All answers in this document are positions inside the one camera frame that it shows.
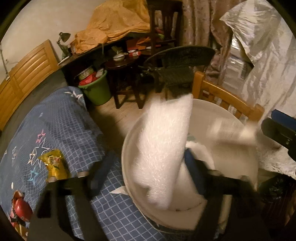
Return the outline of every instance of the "wooden floor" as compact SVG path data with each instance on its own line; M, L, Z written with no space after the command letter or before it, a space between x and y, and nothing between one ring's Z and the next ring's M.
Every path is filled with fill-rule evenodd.
M132 95L128 97L127 101L119 109L116 109L113 97L104 105L90 105L88 107L90 116L103 132L108 146L117 154L121 154L121 148L126 134L141 114L149 107L149 102L157 96L164 98L163 92L155 93L155 90L151 86L147 86L146 88L148 89L148 94L146 95L143 109L138 108L135 97ZM187 88L178 87L170 89L168 99L174 99L189 91ZM119 100L120 102L123 101L124 96L120 95Z

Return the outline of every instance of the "wooden stool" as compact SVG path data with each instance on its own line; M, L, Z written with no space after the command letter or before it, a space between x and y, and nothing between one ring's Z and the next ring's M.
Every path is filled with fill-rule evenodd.
M125 59L122 61L114 61L113 59L105 63L105 69L108 70L107 78L109 80L109 86L112 95L114 96L114 101L116 109L119 109L123 103L119 103L118 95L135 95L136 102L139 109L143 108L144 101L141 100L139 94L139 85L136 83L136 72L137 56L125 56ZM126 77L127 84L126 86L131 86L131 90L122 90L122 86L119 86L120 80Z

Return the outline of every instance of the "blue bedsheet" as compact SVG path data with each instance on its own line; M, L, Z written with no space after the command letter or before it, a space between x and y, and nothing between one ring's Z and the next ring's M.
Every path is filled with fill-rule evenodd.
M89 116L78 88L61 88L36 105L11 140L0 163L0 204L7 216L15 190L25 193L25 200L34 210L48 175L38 157L56 148L64 154L72 176L88 170L106 154L103 134ZM101 194L91 202L107 237L184 240L184 234L166 234L154 229L129 196L110 193L124 185L120 159L116 155L114 159ZM67 197L67 208L75 236L83 238L71 196Z

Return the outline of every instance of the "green bucket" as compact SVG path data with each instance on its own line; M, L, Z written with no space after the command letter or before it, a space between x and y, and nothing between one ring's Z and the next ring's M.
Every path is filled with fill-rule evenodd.
M104 74L96 81L78 86L94 105L105 104L111 98L106 75L107 71L104 70Z

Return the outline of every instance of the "bubble wrap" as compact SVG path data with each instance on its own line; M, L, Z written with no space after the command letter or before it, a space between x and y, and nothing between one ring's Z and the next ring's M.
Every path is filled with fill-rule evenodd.
M160 209L168 209L172 199L186 145L192 101L191 94L169 102L153 100L139 136L133 178L148 188L148 201Z

